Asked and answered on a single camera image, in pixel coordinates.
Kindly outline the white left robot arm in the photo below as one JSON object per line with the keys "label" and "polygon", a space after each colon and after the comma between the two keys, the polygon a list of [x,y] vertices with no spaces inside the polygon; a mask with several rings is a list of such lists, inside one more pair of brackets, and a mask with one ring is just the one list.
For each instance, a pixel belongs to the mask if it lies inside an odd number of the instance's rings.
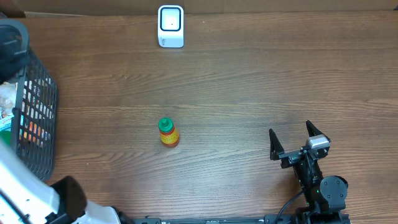
{"label": "white left robot arm", "polygon": [[1,223],[132,223],[125,213],[89,201],[55,167],[58,86],[30,47],[26,26],[1,19],[1,83],[16,84],[11,126],[1,131]]}

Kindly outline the green cap white jar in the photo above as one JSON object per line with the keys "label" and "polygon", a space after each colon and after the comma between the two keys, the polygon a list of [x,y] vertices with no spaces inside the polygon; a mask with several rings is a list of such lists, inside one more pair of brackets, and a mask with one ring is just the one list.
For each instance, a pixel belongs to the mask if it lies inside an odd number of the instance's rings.
{"label": "green cap white jar", "polygon": [[5,144],[7,144],[8,146],[11,145],[11,132],[10,131],[8,131],[8,130],[0,131],[0,137],[1,137],[1,140],[3,140]]}

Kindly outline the teal wipes pack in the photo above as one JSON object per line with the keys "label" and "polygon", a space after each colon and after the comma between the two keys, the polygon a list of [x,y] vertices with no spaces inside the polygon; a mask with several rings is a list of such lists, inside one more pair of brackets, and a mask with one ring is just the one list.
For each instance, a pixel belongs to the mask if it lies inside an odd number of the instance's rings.
{"label": "teal wipes pack", "polygon": [[0,119],[0,131],[10,131],[12,126],[12,119],[14,115],[11,114],[1,114]]}

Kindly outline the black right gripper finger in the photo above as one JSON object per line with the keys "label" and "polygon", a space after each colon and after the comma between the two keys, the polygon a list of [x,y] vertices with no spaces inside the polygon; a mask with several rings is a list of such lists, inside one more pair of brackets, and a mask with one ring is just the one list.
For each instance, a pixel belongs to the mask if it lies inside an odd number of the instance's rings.
{"label": "black right gripper finger", "polygon": [[276,161],[280,159],[280,155],[284,154],[284,148],[282,147],[276,133],[273,129],[269,130],[270,137],[270,160]]}
{"label": "black right gripper finger", "polygon": [[305,124],[307,127],[308,135],[310,137],[323,134],[318,128],[315,127],[315,125],[310,120],[307,120]]}

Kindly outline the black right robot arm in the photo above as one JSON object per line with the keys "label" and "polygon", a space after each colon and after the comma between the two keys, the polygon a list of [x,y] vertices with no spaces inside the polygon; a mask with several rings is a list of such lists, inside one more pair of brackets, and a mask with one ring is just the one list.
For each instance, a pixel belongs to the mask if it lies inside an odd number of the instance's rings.
{"label": "black right robot arm", "polygon": [[[285,152],[276,133],[269,130],[270,160],[280,161],[283,169],[293,168],[301,191],[294,195],[276,215],[265,215],[265,223],[350,223],[346,208],[348,182],[338,175],[324,177],[318,161],[328,155],[331,139],[311,121],[306,121],[308,139],[296,151]],[[294,214],[283,215],[284,210],[298,197],[305,197],[307,206]]]}

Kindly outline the clear snack bag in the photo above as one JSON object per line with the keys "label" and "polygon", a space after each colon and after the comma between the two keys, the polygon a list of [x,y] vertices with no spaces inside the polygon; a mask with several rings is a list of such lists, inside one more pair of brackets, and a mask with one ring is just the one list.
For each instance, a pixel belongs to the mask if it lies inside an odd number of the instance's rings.
{"label": "clear snack bag", "polygon": [[12,109],[16,105],[17,84],[4,82],[1,85],[1,119],[9,121],[12,116]]}

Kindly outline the green cap hot sauce bottle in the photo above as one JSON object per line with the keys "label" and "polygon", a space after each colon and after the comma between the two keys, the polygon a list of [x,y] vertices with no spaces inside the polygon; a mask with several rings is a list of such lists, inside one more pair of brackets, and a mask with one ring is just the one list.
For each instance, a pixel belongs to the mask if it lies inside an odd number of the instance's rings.
{"label": "green cap hot sauce bottle", "polygon": [[167,147],[175,147],[180,140],[180,134],[174,122],[167,117],[161,118],[158,122],[158,129],[161,142]]}

